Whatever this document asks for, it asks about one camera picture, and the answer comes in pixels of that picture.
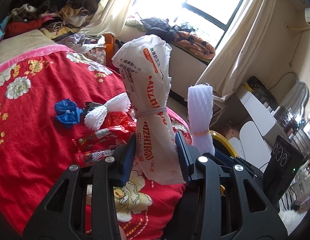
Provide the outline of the pile of clothes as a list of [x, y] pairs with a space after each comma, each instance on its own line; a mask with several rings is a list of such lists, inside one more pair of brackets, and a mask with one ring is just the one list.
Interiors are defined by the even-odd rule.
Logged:
[[0, 38], [33, 30], [52, 35], [75, 33], [97, 12], [100, 0], [10, 0], [7, 16], [0, 23]]

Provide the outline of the white foam net sleeve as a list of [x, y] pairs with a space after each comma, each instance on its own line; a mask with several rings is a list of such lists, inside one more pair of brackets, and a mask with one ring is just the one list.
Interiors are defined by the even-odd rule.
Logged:
[[192, 146], [195, 146], [200, 154], [215, 154], [209, 129], [213, 104], [212, 87], [210, 85], [199, 84], [188, 88], [188, 117], [192, 134]]

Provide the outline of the red snack wrapper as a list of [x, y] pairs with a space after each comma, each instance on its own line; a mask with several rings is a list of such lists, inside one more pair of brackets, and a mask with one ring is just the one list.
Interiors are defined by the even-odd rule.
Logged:
[[73, 139], [79, 152], [92, 150], [94, 147], [114, 148], [128, 142], [132, 132], [125, 129], [122, 125], [110, 126], [89, 132], [79, 138]]

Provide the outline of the dark blue jacket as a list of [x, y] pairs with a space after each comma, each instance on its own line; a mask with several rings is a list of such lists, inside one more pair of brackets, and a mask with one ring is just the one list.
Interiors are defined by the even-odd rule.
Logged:
[[160, 18], [146, 18], [140, 20], [143, 26], [146, 28], [146, 35], [157, 35], [167, 43], [171, 43], [175, 39], [175, 35], [179, 31], [177, 25], [170, 26], [167, 20]]

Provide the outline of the orange patterned blanket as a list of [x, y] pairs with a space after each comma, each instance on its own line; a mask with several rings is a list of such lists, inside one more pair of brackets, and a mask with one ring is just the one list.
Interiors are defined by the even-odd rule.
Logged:
[[215, 57], [215, 48], [195, 33], [179, 31], [175, 35], [174, 43], [202, 60], [210, 61]]

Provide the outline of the cream curtain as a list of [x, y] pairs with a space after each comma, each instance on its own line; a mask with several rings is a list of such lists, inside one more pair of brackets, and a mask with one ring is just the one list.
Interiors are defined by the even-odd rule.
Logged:
[[[81, 33], [114, 37], [122, 33], [133, 0], [101, 0], [97, 12]], [[226, 101], [239, 87], [274, 15], [279, 0], [244, 0], [231, 23], [217, 55], [200, 75], [197, 83], [212, 85], [216, 100]]]

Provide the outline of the colourful candy packet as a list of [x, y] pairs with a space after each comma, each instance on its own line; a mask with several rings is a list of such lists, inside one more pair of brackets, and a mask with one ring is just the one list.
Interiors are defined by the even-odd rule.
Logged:
[[106, 150], [93, 150], [88, 152], [75, 153], [75, 161], [80, 167], [92, 166], [95, 162], [98, 162], [108, 156], [113, 155], [114, 149]]

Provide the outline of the white dressing table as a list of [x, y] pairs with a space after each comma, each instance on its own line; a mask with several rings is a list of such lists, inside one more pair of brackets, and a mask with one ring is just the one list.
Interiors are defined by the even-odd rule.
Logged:
[[235, 96], [245, 116], [238, 135], [233, 135], [228, 141], [239, 157], [264, 171], [271, 159], [276, 137], [288, 137], [274, 116], [244, 86], [238, 88]]

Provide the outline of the arched mirror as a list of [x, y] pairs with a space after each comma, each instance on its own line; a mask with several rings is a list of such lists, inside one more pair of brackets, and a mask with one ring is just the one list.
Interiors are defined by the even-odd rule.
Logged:
[[305, 116], [305, 107], [309, 99], [309, 90], [306, 83], [296, 81], [281, 102], [295, 118], [296, 122], [301, 122]]

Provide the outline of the white printed plastic bag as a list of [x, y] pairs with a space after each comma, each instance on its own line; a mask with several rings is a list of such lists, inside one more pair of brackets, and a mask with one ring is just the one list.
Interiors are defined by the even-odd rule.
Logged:
[[125, 43], [112, 57], [136, 118], [136, 159], [144, 175], [161, 185], [184, 183], [175, 133], [167, 113], [171, 47], [156, 35]]

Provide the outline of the red floral bed quilt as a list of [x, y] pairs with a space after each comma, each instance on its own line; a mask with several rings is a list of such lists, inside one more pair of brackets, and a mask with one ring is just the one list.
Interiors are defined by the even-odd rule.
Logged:
[[[76, 164], [79, 150], [72, 140], [92, 132], [84, 125], [86, 105], [104, 104], [121, 93], [127, 92], [120, 72], [86, 63], [61, 45], [0, 65], [0, 239], [23, 239], [43, 198]], [[64, 99], [83, 110], [80, 123], [70, 129], [56, 119], [54, 110], [55, 103]], [[190, 143], [187, 124], [168, 108], [167, 113], [175, 139], [181, 133]], [[108, 113], [100, 129], [118, 125], [135, 134], [136, 154], [132, 105], [127, 113]], [[185, 183], [161, 185], [149, 180], [135, 155], [129, 181], [113, 191], [120, 239], [160, 239]]]

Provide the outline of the white foam net bow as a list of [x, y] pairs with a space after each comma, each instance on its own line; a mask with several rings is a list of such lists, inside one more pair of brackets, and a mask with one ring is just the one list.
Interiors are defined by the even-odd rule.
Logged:
[[92, 131], [98, 131], [103, 125], [108, 113], [127, 113], [131, 103], [127, 93], [121, 93], [109, 99], [104, 104], [90, 102], [85, 108], [84, 125]]

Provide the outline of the orange bag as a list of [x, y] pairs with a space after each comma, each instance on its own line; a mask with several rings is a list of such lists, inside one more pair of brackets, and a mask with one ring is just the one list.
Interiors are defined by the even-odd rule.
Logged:
[[103, 34], [105, 38], [105, 62], [108, 68], [115, 70], [114, 65], [112, 64], [112, 57], [115, 54], [115, 38], [111, 34]]

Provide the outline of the blue plastic bag scrap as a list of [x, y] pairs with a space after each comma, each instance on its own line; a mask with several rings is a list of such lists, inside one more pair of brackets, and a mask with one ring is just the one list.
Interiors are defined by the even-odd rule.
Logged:
[[64, 99], [55, 103], [54, 110], [56, 112], [56, 119], [67, 129], [70, 129], [75, 124], [79, 124], [80, 116], [83, 114], [83, 110], [70, 99]]

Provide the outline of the yellow rimmed trash bin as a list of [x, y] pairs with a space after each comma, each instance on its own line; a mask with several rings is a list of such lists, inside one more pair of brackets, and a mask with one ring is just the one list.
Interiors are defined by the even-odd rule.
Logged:
[[210, 131], [210, 135], [212, 136], [213, 145], [216, 149], [234, 158], [238, 156], [233, 146], [223, 135], [215, 131]]

